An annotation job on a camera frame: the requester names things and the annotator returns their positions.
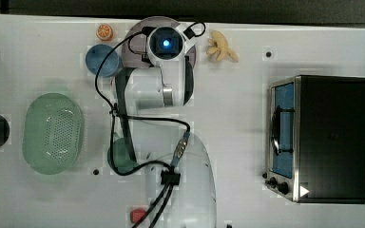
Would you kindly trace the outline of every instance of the gray metal oven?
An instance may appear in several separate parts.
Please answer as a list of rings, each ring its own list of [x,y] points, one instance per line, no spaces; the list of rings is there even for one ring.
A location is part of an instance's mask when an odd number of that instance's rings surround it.
[[[270,86],[268,188],[300,203],[365,204],[365,78]]]

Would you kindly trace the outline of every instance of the oven glass window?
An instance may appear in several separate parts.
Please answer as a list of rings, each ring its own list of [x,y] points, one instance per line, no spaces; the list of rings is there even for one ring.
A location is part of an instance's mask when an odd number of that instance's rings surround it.
[[[294,84],[275,87],[275,110],[272,120],[272,171],[287,178],[293,172],[293,117],[295,110]]]

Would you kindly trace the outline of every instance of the green colander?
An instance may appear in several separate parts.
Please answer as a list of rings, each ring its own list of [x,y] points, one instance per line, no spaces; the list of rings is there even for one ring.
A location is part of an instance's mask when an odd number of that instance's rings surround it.
[[[84,120],[69,97],[48,93],[29,107],[23,156],[35,171],[53,175],[69,168],[82,147]]]

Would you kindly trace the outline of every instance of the white table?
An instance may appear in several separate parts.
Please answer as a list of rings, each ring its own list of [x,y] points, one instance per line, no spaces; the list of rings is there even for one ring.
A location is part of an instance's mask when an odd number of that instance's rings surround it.
[[[129,209],[146,204],[144,175],[118,177],[106,163],[108,107],[84,62],[87,50],[102,43],[95,36],[100,23],[116,30],[108,43],[114,46],[136,21],[0,15],[0,114],[10,120],[10,139],[0,148],[0,228],[129,227]],[[260,176],[268,85],[297,74],[365,76],[365,29],[208,27],[225,34],[240,62],[209,62],[207,31],[197,45],[191,101],[146,114],[179,114],[206,145],[217,227],[365,227],[365,205],[293,204],[267,190]],[[83,149],[66,172],[42,176],[23,158],[26,112],[39,95],[63,87],[85,115]],[[95,168],[101,175],[91,174]]]

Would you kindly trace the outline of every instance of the black cable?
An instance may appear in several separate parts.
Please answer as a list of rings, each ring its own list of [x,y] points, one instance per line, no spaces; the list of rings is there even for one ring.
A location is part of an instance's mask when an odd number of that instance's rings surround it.
[[[100,71],[102,70],[103,68],[103,65],[105,64],[106,60],[108,59],[108,57],[112,54],[112,52],[114,52],[114,50],[119,47],[121,44],[123,44],[125,41],[127,40],[130,40],[132,39],[133,37],[137,36],[137,35],[140,35],[140,34],[143,34],[143,32],[141,31],[138,31],[128,37],[126,37],[122,42],[120,42],[120,44],[116,45],[107,55],[106,57],[103,59],[102,63],[100,64],[98,70],[97,70],[97,73],[96,73],[96,78],[94,80],[94,85],[96,87],[96,92],[100,95],[100,97],[102,97],[107,103],[108,105],[111,107],[111,111],[114,109],[114,106],[112,105],[112,103],[109,101],[109,99],[107,97],[105,97],[105,95],[103,95],[102,92],[100,92],[99,90],[99,87],[97,86],[97,81],[98,81],[98,78],[99,78],[99,74],[100,74]]]
[[[162,215],[162,213],[164,211],[164,208],[167,205],[168,200],[170,200],[171,194],[173,193],[173,187],[174,187],[174,185],[171,185],[168,188],[168,192],[167,192],[167,195],[165,196],[163,204],[160,207],[160,209],[159,209],[158,213],[156,214],[155,218],[150,222],[149,228],[153,228],[156,225],[156,222],[159,220],[160,216]]]
[[[109,146],[109,166],[112,168],[112,170],[114,170],[114,172],[120,176],[128,176],[128,175],[131,175],[135,172],[137,172],[138,170],[140,170],[141,168],[147,166],[147,165],[150,165],[150,164],[159,164],[159,165],[162,165],[164,166],[165,168],[167,168],[168,170],[171,169],[171,166],[164,162],[164,161],[147,161],[145,163],[142,163],[136,167],[133,167],[132,170],[128,171],[128,172],[120,172],[120,170],[118,170],[118,168],[115,166],[115,163],[114,163],[114,153],[113,153],[113,142],[114,142],[114,126],[115,126],[115,116],[112,115],[112,123],[111,123],[111,136],[110,136],[110,146]]]
[[[200,36],[203,36],[204,34],[205,34],[205,32],[206,32],[206,24],[204,23],[204,22],[196,22],[196,23],[194,23],[194,24],[192,24],[192,25],[190,25],[187,29],[191,29],[192,27],[194,27],[194,26],[196,26],[196,25],[198,25],[198,24],[202,24],[203,25],[203,31],[200,33],[200,34],[195,34],[194,36],[195,37],[200,37]]]
[[[132,228],[138,227],[148,216],[149,214],[155,209],[156,205],[159,203],[160,199],[164,196],[165,191],[170,187],[170,184],[166,184],[159,194],[159,196],[150,204],[149,209],[147,209],[146,213],[132,226]]]
[[[116,116],[120,117],[120,118],[125,118],[125,119],[130,119],[130,120],[139,120],[139,121],[174,122],[174,123],[185,125],[187,132],[191,131],[191,126],[189,125],[189,123],[184,122],[184,121],[180,121],[180,120],[177,120],[177,119],[160,118],[160,117],[136,117],[136,116],[126,116],[126,115],[121,115],[121,114],[117,114]]]

